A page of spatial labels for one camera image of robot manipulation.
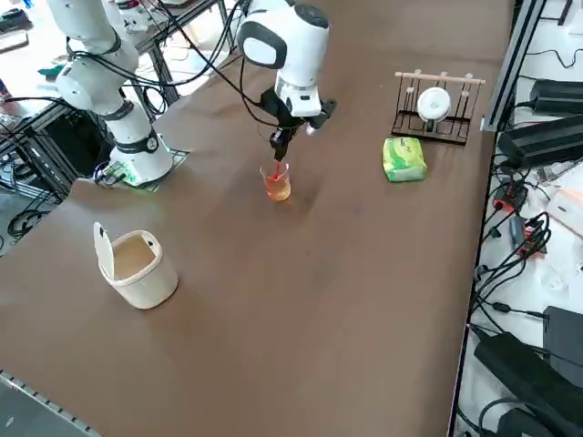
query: cable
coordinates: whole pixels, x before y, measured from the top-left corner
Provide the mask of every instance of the cable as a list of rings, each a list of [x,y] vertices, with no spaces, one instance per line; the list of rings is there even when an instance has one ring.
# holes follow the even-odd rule
[[[578,48],[577,50],[575,50],[575,52],[573,53],[573,60],[571,61],[570,64],[566,64],[565,61],[563,61],[563,59],[561,58],[561,55],[554,48],[550,50],[543,50],[542,52],[527,53],[527,56],[538,56],[544,55],[545,53],[554,53],[555,56],[557,57],[558,62],[560,62],[561,66],[565,69],[569,69],[572,68],[577,63],[578,52],[583,52],[583,48]]]
[[[245,58],[243,57],[242,60],[240,61],[240,72],[239,72],[239,87],[240,87],[240,89],[243,89],[243,76],[244,76],[244,72],[245,72]],[[247,109],[247,112],[249,112],[249,115],[256,122],[261,123],[262,125],[265,125],[265,126],[269,126],[269,127],[279,127],[278,125],[275,125],[273,123],[270,123],[269,121],[262,120],[259,117],[257,117],[255,114],[253,114],[253,111],[251,111],[251,108],[249,107],[249,105],[245,101],[245,98],[243,98],[242,95],[241,95],[241,101],[243,102],[243,105]]]
[[[457,415],[458,415],[459,417],[461,417],[461,418],[462,418],[462,420],[463,420],[465,423],[467,423],[467,425],[468,425],[470,428],[472,428],[472,430],[474,430],[475,432],[479,432],[479,431],[480,431],[480,429],[478,428],[478,426],[477,426],[475,423],[473,423],[472,421],[470,421],[470,420],[468,419],[468,417],[467,417],[467,416],[464,414],[464,412],[462,412],[462,409],[461,409],[461,408],[459,408],[459,405],[457,405],[457,406],[455,407],[455,412],[457,413]]]
[[[505,332],[504,328],[502,328],[495,320],[494,318],[488,313],[488,311],[486,310],[486,307],[483,305],[483,302],[480,298],[478,298],[477,300],[477,307],[482,310],[482,312],[484,313],[484,315],[486,316],[486,318],[488,320],[490,320],[490,323],[492,323],[497,330],[500,331],[500,333]]]
[[[206,74],[206,72],[212,68],[215,69],[213,63],[216,61],[217,57],[219,56],[220,53],[220,48],[222,46],[224,46],[225,42],[226,42],[226,38],[227,38],[227,32],[230,29],[230,24],[232,22],[232,19],[234,17],[234,13],[236,11],[237,6],[241,3],[241,0],[233,7],[233,9],[231,10],[227,20],[226,20],[226,25],[223,27],[223,30],[221,32],[221,35],[219,37],[219,41],[217,42],[215,48],[213,49],[213,52],[210,56],[210,59],[207,59],[199,50],[196,46],[194,46],[194,44],[192,43],[192,41],[188,38],[188,36],[186,35],[186,33],[184,32],[184,30],[182,29],[182,27],[180,26],[180,24],[178,23],[178,21],[176,20],[176,18],[174,17],[174,15],[172,15],[172,13],[168,12],[168,9],[166,9],[166,13],[167,13],[167,17],[169,18],[169,21],[172,22],[172,24],[183,34],[183,36],[185,37],[185,39],[187,41],[189,41],[189,43],[191,44],[191,46],[193,47],[193,49],[199,54],[200,57],[202,57],[202,59],[206,62],[206,65],[202,68],[201,71],[199,71],[196,75],[194,75],[193,77],[190,77],[188,79],[185,80],[181,80],[181,81],[175,81],[175,82],[165,82],[165,81],[161,81],[161,80],[151,80],[151,79],[147,79],[143,76],[138,76],[136,75],[134,72],[128,71],[125,68],[122,68],[120,66],[115,65],[114,63],[108,61],[107,59],[105,59],[104,57],[102,57],[101,55],[96,55],[96,54],[92,54],[86,51],[74,51],[70,48],[69,46],[69,40],[70,38],[67,37],[66,38],[66,50],[67,52],[71,55],[71,56],[81,56],[81,57],[88,57],[92,60],[94,60],[95,62],[99,63],[100,65],[102,65],[104,68],[109,69],[110,71],[116,73],[119,76],[122,76],[128,80],[134,80],[138,83],[140,83],[141,85],[150,85],[150,86],[165,86],[165,87],[169,87],[169,86],[180,86],[180,85],[186,85],[196,79],[198,79],[199,77],[203,76],[204,74]]]
[[[492,307],[493,310],[498,311],[498,312],[502,312],[504,314],[508,314],[510,312],[515,312],[518,314],[526,314],[532,317],[536,317],[538,319],[548,319],[548,315],[544,314],[542,312],[538,312],[538,311],[530,311],[530,310],[515,310],[514,308],[510,307],[510,305],[508,305],[507,303],[503,303],[503,302],[488,302],[486,300],[482,300],[482,303],[485,303],[486,305],[489,305],[490,307]]]
[[[225,26],[223,28],[223,33],[226,34],[230,31],[230,23],[232,23],[232,19],[234,17],[234,13],[235,10],[237,9],[237,7],[242,3],[242,0],[239,0],[237,2],[237,4],[235,4],[235,6],[233,6],[233,9],[230,11],[230,15],[227,18],[227,21],[225,23]],[[225,82],[227,82],[227,84],[233,88],[237,93],[239,93],[241,95],[241,97],[243,99],[247,99],[250,103],[252,103],[255,106],[258,106],[259,103],[253,101],[252,99],[250,99],[248,96],[245,95],[245,93],[243,92],[242,89],[237,88],[237,86],[235,84],[233,84],[230,79],[228,77],[226,77],[225,75],[223,75],[223,73],[217,68],[215,67],[208,59],[207,57],[205,57],[202,52],[199,50],[198,47],[196,47],[196,45],[192,42],[192,40],[189,38],[189,36],[187,35],[187,33],[184,31],[184,29],[182,28],[182,26],[180,25],[180,23],[178,22],[178,20],[176,19],[176,17],[168,10],[168,8],[166,7],[166,5],[164,5],[164,3],[160,2],[159,3],[160,7],[162,9],[164,9],[164,11],[166,12],[166,15],[168,17],[168,19],[172,22],[172,24],[178,29],[178,31],[182,34],[182,36],[184,37],[184,39],[189,43],[190,48],[192,48],[197,55],[199,55],[202,60],[205,61],[206,65],[212,69],[217,75],[219,75],[219,77],[221,79],[223,79]]]
[[[542,225],[539,225],[538,221],[541,218],[545,218],[546,220],[542,223]],[[546,212],[540,213],[540,214],[534,216],[533,218],[529,219],[526,222],[526,224],[525,224],[526,226],[532,226],[533,224],[537,224],[535,226],[535,228],[533,229],[533,231],[530,235],[530,238],[525,239],[520,245],[518,245],[516,248],[514,248],[512,250],[512,252],[500,264],[498,264],[498,266],[496,266],[496,268],[491,270],[491,276],[486,280],[486,282],[481,287],[479,287],[475,290],[474,294],[472,295],[472,299],[470,300],[470,308],[472,309],[472,312],[474,312],[476,310],[476,304],[481,299],[487,300],[487,298],[498,287],[502,286],[504,283],[506,283],[509,280],[512,280],[512,279],[518,277],[520,274],[522,274],[522,272],[525,270],[525,268],[527,266],[527,263],[526,263],[527,259],[530,258],[535,253],[537,253],[542,248],[544,248],[547,245],[548,241],[550,240],[551,231],[549,228],[549,223],[550,223],[550,217],[548,216],[548,214]],[[520,255],[520,259],[518,259],[516,261],[512,261],[510,264],[507,264],[513,257],[515,257],[515,255],[517,255],[520,252],[520,250],[524,250],[524,247],[527,243],[530,244],[533,242],[534,242],[534,244],[531,247],[529,247],[527,251],[523,252]],[[482,291],[487,286],[489,286],[494,280],[505,275],[507,272],[509,272],[512,268],[514,268],[520,262],[522,262],[522,267],[518,273],[516,273],[515,275],[513,275],[511,277],[503,279],[502,281],[497,283],[491,290],[489,290],[488,293],[484,297],[481,296]]]

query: table surface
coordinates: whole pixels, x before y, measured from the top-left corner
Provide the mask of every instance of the table surface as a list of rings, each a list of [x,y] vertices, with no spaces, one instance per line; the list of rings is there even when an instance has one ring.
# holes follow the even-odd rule
[[[78,181],[0,263],[0,366],[104,435],[446,432],[493,137],[477,118],[466,147],[425,141],[416,183],[389,183],[381,150],[394,71],[471,72],[484,113],[512,5],[314,3],[332,22],[321,93],[338,107],[293,140],[289,201],[262,188],[270,130],[215,78],[157,122],[191,151],[158,192]],[[273,80],[249,68],[245,91]],[[176,294],[127,305],[100,277],[94,221],[156,235]]]

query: black device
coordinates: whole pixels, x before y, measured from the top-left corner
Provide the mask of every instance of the black device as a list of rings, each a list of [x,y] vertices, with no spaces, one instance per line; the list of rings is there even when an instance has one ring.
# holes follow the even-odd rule
[[[10,9],[0,14],[0,32],[23,29],[31,26],[26,12],[19,8]]]
[[[322,112],[315,117],[293,117],[292,102],[283,103],[272,86],[261,94],[260,107],[269,115],[277,118],[277,128],[270,136],[271,148],[275,150],[274,159],[281,161],[288,153],[288,146],[303,123],[307,122],[314,129],[319,129],[332,116],[336,100],[329,99],[322,103]]]
[[[571,384],[509,332],[480,334],[474,352],[556,437],[583,436],[583,389]]]
[[[46,127],[46,132],[79,176],[91,176],[97,164],[109,160],[113,146],[86,115],[60,117]]]
[[[500,417],[496,435],[500,437],[555,437],[536,417],[518,408],[513,408]]]
[[[498,146],[519,168],[583,158],[583,115],[507,130]]]
[[[583,315],[548,307],[545,311],[543,346],[548,351],[576,363],[583,363]],[[550,355],[550,366],[572,384],[583,388],[583,369]]]
[[[539,79],[530,90],[533,110],[540,114],[564,117],[583,114],[583,83]]]

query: black cable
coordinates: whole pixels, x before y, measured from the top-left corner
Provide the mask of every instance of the black cable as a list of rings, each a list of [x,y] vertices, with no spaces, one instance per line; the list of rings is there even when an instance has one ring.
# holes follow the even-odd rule
[[[101,55],[96,55],[96,54],[92,54],[89,52],[85,52],[85,51],[74,51],[70,48],[69,46],[69,40],[70,38],[68,37],[66,39],[66,50],[67,52],[71,55],[71,56],[81,56],[81,57],[88,57],[90,59],[93,59],[95,62],[99,63],[100,65],[102,65],[103,67],[109,69],[110,71],[116,73],[119,76],[122,76],[128,80],[134,80],[136,82],[138,82],[141,85],[149,85],[149,86],[165,86],[165,87],[169,87],[169,86],[180,86],[180,85],[186,85],[196,79],[198,79],[199,77],[203,76],[204,74],[206,74],[206,72],[210,69],[216,69],[213,65],[213,63],[216,61],[216,59],[218,58],[219,54],[220,54],[220,48],[222,46],[224,46],[225,41],[226,41],[226,37],[227,37],[227,33],[230,30],[230,24],[232,23],[232,19],[234,17],[234,13],[237,9],[237,6],[240,4],[241,0],[233,7],[233,9],[231,10],[227,21],[226,21],[226,25],[223,27],[223,31],[220,34],[219,37],[219,41],[217,42],[217,44],[215,45],[215,48],[210,56],[210,59],[207,59],[199,50],[196,46],[194,46],[194,43],[192,43],[192,41],[188,38],[188,36],[186,35],[186,33],[184,32],[184,30],[182,30],[181,26],[179,25],[179,23],[177,22],[176,18],[174,17],[174,15],[172,15],[171,13],[167,13],[167,16],[169,18],[169,21],[172,21],[173,25],[183,34],[183,36],[185,36],[185,38],[187,39],[187,41],[189,41],[191,43],[191,45],[193,46],[193,48],[195,49],[195,51],[197,51],[197,53],[202,57],[203,60],[205,60],[206,65],[202,68],[201,71],[199,71],[196,75],[185,79],[185,80],[181,80],[181,81],[175,81],[175,82],[165,82],[165,81],[161,81],[161,80],[151,80],[151,79],[147,79],[143,76],[138,76],[136,75],[134,72],[132,71],[128,71],[125,68],[122,68],[120,66],[115,65],[114,63],[108,61],[107,59],[105,59],[104,57],[102,57]]]
[[[523,79],[528,79],[528,80],[552,80],[552,79],[543,79],[540,77],[532,77],[532,76],[525,76],[525,75],[518,75],[518,77],[522,77]]]
[[[533,229],[533,231],[530,235],[530,238],[525,239],[520,245],[518,245],[516,248],[514,248],[512,250],[512,252],[510,252],[510,254],[500,264],[498,264],[498,266],[496,268],[491,270],[491,276],[486,280],[486,282],[481,287],[479,287],[475,290],[475,292],[472,295],[472,299],[470,300],[470,308],[472,309],[472,312],[474,310],[476,310],[476,303],[479,302],[480,299],[487,300],[487,298],[498,287],[500,287],[504,283],[508,282],[509,280],[517,278],[520,274],[522,274],[522,272],[525,270],[525,268],[527,266],[527,263],[526,263],[527,259],[547,245],[548,241],[550,240],[550,236],[551,236],[551,231],[549,229],[550,218],[549,218],[548,214],[546,212],[540,213],[540,214],[534,216],[533,218],[529,219],[526,224],[528,226],[530,226],[529,223],[533,223],[533,224],[537,223],[538,220],[541,218],[545,218],[547,220],[543,223],[543,225],[537,225],[535,227],[535,229]],[[515,255],[517,255],[519,253],[520,250],[524,250],[524,247],[527,243],[530,244],[533,242],[534,242],[534,244],[531,247],[529,247],[526,252],[524,252],[520,255],[519,260],[511,262],[509,265],[507,264],[513,257],[515,257]],[[491,290],[489,290],[488,293],[484,297],[481,296],[482,291],[487,286],[489,286],[494,280],[505,275],[512,268],[514,268],[517,265],[517,263],[520,263],[520,262],[522,262],[522,267],[517,274],[503,279],[502,281],[497,283]]]
[[[63,107],[68,107],[69,109],[72,109],[74,111],[79,111],[79,109],[73,107],[72,105],[68,104],[65,100],[58,97],[9,97],[5,100],[5,102],[6,103],[23,102],[25,100],[45,100],[47,102],[56,103],[57,105],[61,105]]]
[[[233,64],[234,62],[238,61],[239,59],[241,59],[243,57],[243,55],[236,55],[235,57],[233,57],[231,60],[229,60],[228,62],[226,62],[225,64],[222,64],[219,68],[221,70],[224,70],[225,68],[227,68],[228,66],[230,66],[231,64]]]
[[[536,317],[538,319],[548,319],[548,315],[539,311],[531,311],[531,310],[515,310],[514,308],[510,307],[507,303],[504,302],[488,302],[486,300],[481,299],[482,303],[489,305],[492,307],[493,310],[501,312],[503,314],[508,314],[510,312],[515,312],[517,314],[526,314],[532,317]]]
[[[225,24],[225,27],[224,27],[224,29],[227,29],[227,32],[225,33],[225,35],[230,31],[230,23],[232,22],[232,19],[234,17],[235,10],[237,9],[237,6],[239,6],[241,3],[242,3],[242,0],[239,0],[239,2],[237,2],[237,4],[235,4],[235,6],[233,6],[233,9],[230,11],[230,17],[228,17],[228,19],[226,21],[226,24]],[[219,75],[219,77],[222,80],[224,80],[225,82],[227,82],[227,84],[231,88],[233,88],[235,91],[237,91],[240,94],[240,96],[241,96],[241,98],[243,100],[248,100],[251,104],[253,104],[254,106],[258,107],[260,105],[258,102],[255,102],[254,100],[252,100],[251,98],[249,98],[244,93],[243,88],[237,88],[237,86],[235,84],[233,84],[228,77],[226,77],[225,75],[223,75],[223,73],[220,71],[220,69],[218,69],[217,67],[215,67],[213,65],[213,63],[211,63],[202,54],[202,52],[199,50],[199,48],[196,47],[196,45],[192,42],[192,40],[189,38],[189,36],[187,35],[187,33],[184,31],[184,29],[182,28],[182,26],[180,25],[180,23],[178,22],[178,20],[176,19],[176,17],[168,10],[168,8],[166,7],[166,5],[164,5],[163,2],[160,2],[159,4],[162,7],[162,9],[164,9],[166,11],[169,20],[172,21],[172,23],[177,27],[177,29],[182,34],[182,36],[184,37],[184,39],[189,43],[190,48],[192,48],[192,50],[194,50],[197,53],[197,55],[199,55],[202,58],[202,60],[205,61],[205,63],[207,64],[207,66],[209,66],[217,75]]]
[[[496,284],[494,287],[492,287],[492,288],[491,288],[491,289],[490,289],[490,290],[489,290],[489,291],[486,293],[486,295],[485,295],[485,296],[481,296],[481,293],[482,293],[482,291],[484,290],[484,288],[485,288],[487,285],[489,285],[489,283],[491,283],[491,282],[484,284],[484,286],[482,286],[481,288],[479,288],[479,289],[477,289],[477,290],[476,290],[476,299],[475,299],[475,301],[478,301],[478,300],[487,300],[487,299],[488,299],[488,298],[489,298],[489,297],[492,295],[492,293],[493,293],[493,292],[494,292],[496,289],[498,289],[499,287],[501,287],[501,286],[502,286],[502,285],[504,285],[505,283],[509,282],[510,280],[512,280],[512,279],[515,279],[515,278],[517,278],[518,276],[520,276],[520,275],[521,275],[521,274],[524,272],[525,268],[527,267],[527,258],[528,258],[528,257],[530,257],[530,256],[532,256],[532,254],[536,253],[536,251],[540,250],[540,249],[541,249],[541,247],[539,247],[540,245],[542,245],[542,247],[544,247],[544,246],[545,246],[545,245],[548,243],[548,240],[550,239],[550,229],[547,229],[546,231],[544,231],[544,234],[545,234],[545,237],[544,237],[543,241],[542,241],[540,244],[537,244],[537,245],[534,247],[534,249],[531,249],[532,253],[529,253],[529,254],[527,254],[527,255],[526,255],[524,258],[522,258],[522,259],[521,259],[521,261],[522,261],[522,266],[521,266],[520,270],[518,271],[518,273],[516,273],[516,274],[514,274],[514,275],[512,275],[512,276],[509,276],[509,277],[507,277],[507,278],[504,278],[504,279],[502,279],[502,280],[501,280],[500,282],[498,282],[498,283],[497,283],[497,284]],[[512,254],[512,255],[515,255],[515,254],[517,254],[517,253],[518,253],[518,251],[522,249],[522,246],[524,246],[524,243],[523,243],[521,246],[518,246],[518,248],[516,248],[515,250],[513,250],[513,254]]]
[[[577,63],[577,53],[578,52],[583,52],[583,48],[578,48],[577,50],[575,50],[575,52],[573,53],[573,60],[571,61],[570,64],[566,64],[565,61],[563,61],[563,59],[561,58],[561,55],[554,48],[551,48],[550,50],[543,50],[542,52],[527,53],[527,56],[538,56],[538,55],[544,55],[545,53],[554,53],[555,56],[557,57],[558,62],[560,62],[562,67],[565,69],[569,69],[569,68],[572,68]]]
[[[239,72],[239,87],[240,87],[240,89],[243,89],[244,73],[245,73],[245,58],[243,57],[242,60],[240,61],[240,72]],[[265,126],[269,126],[269,127],[279,127],[278,125],[270,123],[269,121],[262,120],[259,117],[257,117],[255,114],[253,114],[253,111],[251,111],[251,108],[249,107],[249,105],[247,104],[247,102],[245,101],[245,98],[243,98],[243,96],[241,96],[241,101],[243,102],[243,105],[247,109],[247,112],[249,112],[249,115],[256,122],[261,123],[262,125],[265,125]]]
[[[474,430],[475,432],[479,432],[479,431],[480,431],[480,429],[478,428],[478,426],[477,426],[475,423],[473,423],[472,421],[470,421],[470,420],[469,420],[469,418],[468,418],[468,417],[467,417],[467,416],[464,414],[464,412],[462,412],[462,409],[461,409],[461,408],[459,408],[459,405],[457,405],[457,406],[455,407],[455,412],[457,413],[457,415],[458,415],[459,417],[461,417],[461,419],[462,419],[462,420],[463,420],[465,423],[467,423],[467,425],[468,425],[470,428],[472,428],[472,430]]]
[[[160,105],[160,107],[156,107],[156,105],[154,105],[152,103],[152,101],[150,100],[149,95],[148,95],[148,91],[151,91],[151,90],[156,91],[158,93],[158,95],[160,96],[160,98],[162,99],[162,104]],[[143,86],[142,87],[142,99],[143,99],[144,105],[146,106],[148,111],[151,112],[152,114],[154,114],[155,116],[161,116],[169,108],[168,99],[166,98],[166,96],[164,96],[164,93],[162,93],[160,88],[157,88],[155,86]]]
[[[482,310],[482,312],[484,313],[484,315],[486,316],[486,318],[487,318],[488,320],[490,320],[490,323],[492,323],[492,324],[493,324],[493,325],[496,327],[496,329],[500,331],[500,333],[503,333],[503,332],[505,332],[504,328],[502,328],[502,327],[501,327],[501,326],[500,326],[500,325],[499,325],[499,324],[498,324],[498,323],[497,323],[497,322],[494,320],[494,318],[493,318],[493,317],[492,317],[492,316],[491,316],[491,315],[488,313],[488,311],[487,311],[486,307],[485,307],[485,306],[484,306],[484,304],[483,304],[483,301],[482,301],[482,300],[481,300],[479,297],[478,297],[478,300],[477,300],[477,307],[478,307],[480,310]]]

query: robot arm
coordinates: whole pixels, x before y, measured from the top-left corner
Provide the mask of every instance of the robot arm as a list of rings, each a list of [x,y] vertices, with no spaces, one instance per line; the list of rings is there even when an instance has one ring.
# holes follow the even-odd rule
[[[101,0],[48,0],[61,31],[85,50],[127,71],[138,67],[138,51],[109,24]],[[58,92],[73,107],[92,111],[116,140],[111,158],[125,169],[130,185],[159,179],[172,168],[170,152],[138,103],[119,93],[126,79],[89,57],[69,62],[56,80]]]
[[[328,19],[314,6],[254,0],[237,42],[249,62],[278,70],[275,93],[293,117],[316,117],[322,111],[316,77],[329,33]]]
[[[88,53],[133,72],[138,51],[109,24],[101,0],[48,0],[56,24],[66,36],[82,43]],[[116,0],[129,12],[138,0]],[[330,24],[310,5],[293,0],[246,0],[247,17],[240,26],[241,52],[253,64],[278,70],[275,86],[261,96],[261,108],[278,120],[271,135],[275,158],[282,160],[297,129],[308,122],[308,133],[319,128],[335,102],[322,103],[316,85]],[[162,178],[173,159],[149,123],[141,105],[119,90],[126,79],[95,59],[73,59],[56,80],[59,94],[73,107],[93,111],[106,122],[116,140],[111,158],[126,170],[126,181],[139,186]]]

